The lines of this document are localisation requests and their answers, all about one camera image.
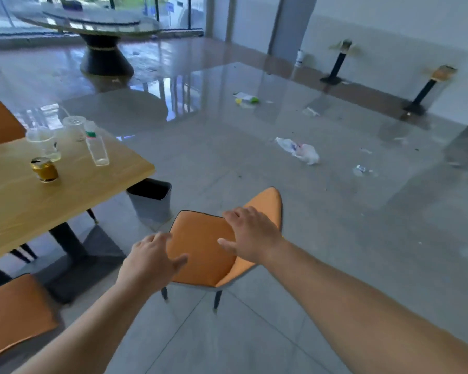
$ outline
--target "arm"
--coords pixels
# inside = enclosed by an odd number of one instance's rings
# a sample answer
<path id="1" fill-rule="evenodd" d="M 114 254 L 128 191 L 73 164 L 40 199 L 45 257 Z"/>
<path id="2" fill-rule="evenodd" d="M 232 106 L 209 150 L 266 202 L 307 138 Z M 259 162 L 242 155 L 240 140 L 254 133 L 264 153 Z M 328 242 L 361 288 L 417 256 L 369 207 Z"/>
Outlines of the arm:
<path id="1" fill-rule="evenodd" d="M 113 287 L 14 374 L 102 374 L 144 303 L 187 263 L 170 260 L 170 234 L 135 243 Z"/>
<path id="2" fill-rule="evenodd" d="M 300 303 L 355 374 L 468 373 L 468 345 L 379 290 L 285 240 L 254 208 L 224 213 L 226 250 L 262 264 Z"/>

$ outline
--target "gold can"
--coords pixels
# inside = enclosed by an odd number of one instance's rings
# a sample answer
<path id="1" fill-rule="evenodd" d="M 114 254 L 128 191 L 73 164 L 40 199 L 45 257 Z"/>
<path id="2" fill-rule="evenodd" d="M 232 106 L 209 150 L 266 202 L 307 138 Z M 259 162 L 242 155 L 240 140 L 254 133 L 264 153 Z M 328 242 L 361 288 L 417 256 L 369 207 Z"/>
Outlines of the gold can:
<path id="1" fill-rule="evenodd" d="M 52 182 L 59 178 L 57 169 L 48 157 L 35 157 L 31 160 L 31 168 L 42 182 Z"/>

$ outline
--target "table top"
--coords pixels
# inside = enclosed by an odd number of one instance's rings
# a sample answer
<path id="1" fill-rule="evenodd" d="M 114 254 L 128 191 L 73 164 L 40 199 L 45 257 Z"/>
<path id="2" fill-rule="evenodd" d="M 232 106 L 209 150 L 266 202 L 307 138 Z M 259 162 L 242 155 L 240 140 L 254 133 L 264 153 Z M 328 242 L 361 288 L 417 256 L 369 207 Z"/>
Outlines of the table top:
<path id="1" fill-rule="evenodd" d="M 156 19 L 126 10 L 86 7 L 83 12 L 74 12 L 50 3 L 28 3 L 11 12 L 32 25 L 76 34 L 150 35 L 162 30 Z"/>
<path id="2" fill-rule="evenodd" d="M 85 142 L 56 130 L 59 178 L 43 183 L 30 160 L 37 148 L 26 138 L 0 144 L 0 256 L 88 208 L 151 176 L 153 164 L 100 129 L 110 160 L 95 166 Z"/>

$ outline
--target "glass tabletop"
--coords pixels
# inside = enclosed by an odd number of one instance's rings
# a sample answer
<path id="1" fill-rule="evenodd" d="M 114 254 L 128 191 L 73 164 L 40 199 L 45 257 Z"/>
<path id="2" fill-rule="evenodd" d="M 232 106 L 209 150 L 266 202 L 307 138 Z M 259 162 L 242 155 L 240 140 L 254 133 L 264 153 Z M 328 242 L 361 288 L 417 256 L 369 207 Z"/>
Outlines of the glass tabletop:
<path id="1" fill-rule="evenodd" d="M 28 3 L 12 10 L 21 21 L 36 26 L 91 35 L 148 35 L 162 30 L 156 19 L 126 10 L 85 8 L 67 11 L 50 3 Z"/>

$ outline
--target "left hand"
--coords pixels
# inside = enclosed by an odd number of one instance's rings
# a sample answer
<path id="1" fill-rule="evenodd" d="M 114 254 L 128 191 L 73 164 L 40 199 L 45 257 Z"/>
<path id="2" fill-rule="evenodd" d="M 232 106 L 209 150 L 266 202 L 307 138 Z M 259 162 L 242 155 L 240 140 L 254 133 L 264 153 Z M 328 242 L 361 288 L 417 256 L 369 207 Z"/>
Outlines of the left hand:
<path id="1" fill-rule="evenodd" d="M 136 242 L 123 261 L 116 283 L 146 291 L 148 296 L 164 288 L 188 259 L 187 254 L 173 260 L 168 257 L 166 245 L 171 238 L 170 233 L 158 232 Z"/>

